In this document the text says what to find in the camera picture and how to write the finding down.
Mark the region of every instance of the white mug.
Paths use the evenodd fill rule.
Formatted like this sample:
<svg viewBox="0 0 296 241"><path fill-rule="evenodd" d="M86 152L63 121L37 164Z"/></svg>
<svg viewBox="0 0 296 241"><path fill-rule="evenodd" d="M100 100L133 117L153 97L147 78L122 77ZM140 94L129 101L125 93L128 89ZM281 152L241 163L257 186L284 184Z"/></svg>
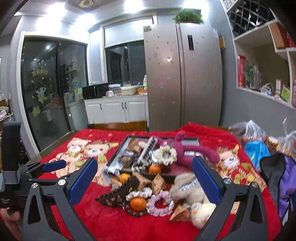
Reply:
<svg viewBox="0 0 296 241"><path fill-rule="evenodd" d="M108 96L108 97L113 97L113 96L114 96L113 91L107 91L107 92L106 92L106 96Z"/></svg>

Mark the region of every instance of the green plant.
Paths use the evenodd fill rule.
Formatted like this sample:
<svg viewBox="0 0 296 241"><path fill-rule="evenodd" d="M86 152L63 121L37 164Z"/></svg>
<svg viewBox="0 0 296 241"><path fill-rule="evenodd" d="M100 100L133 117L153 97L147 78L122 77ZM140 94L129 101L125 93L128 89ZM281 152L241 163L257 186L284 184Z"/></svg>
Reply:
<svg viewBox="0 0 296 241"><path fill-rule="evenodd" d="M177 16L173 18L176 23L197 23L202 24L204 21L202 20L201 14L195 14L194 11L200 11L197 9L182 9L181 11L171 11L171 13L176 13Z"/></svg>

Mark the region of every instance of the pink bottle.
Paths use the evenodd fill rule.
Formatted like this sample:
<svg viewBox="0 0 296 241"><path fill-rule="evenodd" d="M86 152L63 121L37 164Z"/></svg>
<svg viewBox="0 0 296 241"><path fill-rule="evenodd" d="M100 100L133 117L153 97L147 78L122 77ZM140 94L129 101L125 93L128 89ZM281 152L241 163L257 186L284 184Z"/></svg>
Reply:
<svg viewBox="0 0 296 241"><path fill-rule="evenodd" d="M294 80L294 85L293 85L292 106L296 108L296 80Z"/></svg>

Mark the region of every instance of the black microwave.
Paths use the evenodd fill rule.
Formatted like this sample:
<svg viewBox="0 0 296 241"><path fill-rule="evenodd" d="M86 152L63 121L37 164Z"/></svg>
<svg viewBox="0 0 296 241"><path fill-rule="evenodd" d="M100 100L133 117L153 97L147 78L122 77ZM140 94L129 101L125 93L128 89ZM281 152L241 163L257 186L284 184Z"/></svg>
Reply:
<svg viewBox="0 0 296 241"><path fill-rule="evenodd" d="M82 87L83 99L96 99L106 96L109 90L109 84L90 85Z"/></svg>

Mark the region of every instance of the tray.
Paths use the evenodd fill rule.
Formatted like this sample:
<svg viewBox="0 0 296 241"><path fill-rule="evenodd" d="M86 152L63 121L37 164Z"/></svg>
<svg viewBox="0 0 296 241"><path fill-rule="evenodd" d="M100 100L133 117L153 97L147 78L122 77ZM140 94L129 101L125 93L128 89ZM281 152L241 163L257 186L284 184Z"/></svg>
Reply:
<svg viewBox="0 0 296 241"><path fill-rule="evenodd" d="M130 142L131 139L135 138L136 140L140 141L148 141L150 136L148 137L141 137L141 136L127 136L124 141L121 143L121 145L118 147L117 151L115 152L115 154L112 156L112 158L109 160L109 162L107 163L107 166L111 166L114 167L116 169L120 170L120 173L131 173L131 171L121 171L122 169L122 165L119 162L119 158L122 156L123 151L128 147L128 144ZM166 139L173 139L173 137L161 137L163 140ZM182 144L184 145L192 145L192 146L199 146L200 145L200 141L197 137L186 137L184 138L184 140L182 140ZM192 158L194 156L201 156L203 157L203 155L201 153L197 153L197 152L185 152L185 155L187 156L192 156ZM148 174L145 172L141 172L141 174L149 179L154 179L154 177L156 175L153 174ZM174 175L170 175L170 174L166 174L166 173L161 173L161 176L166 180L169 181L170 183L173 183L173 180L175 179Z"/></svg>

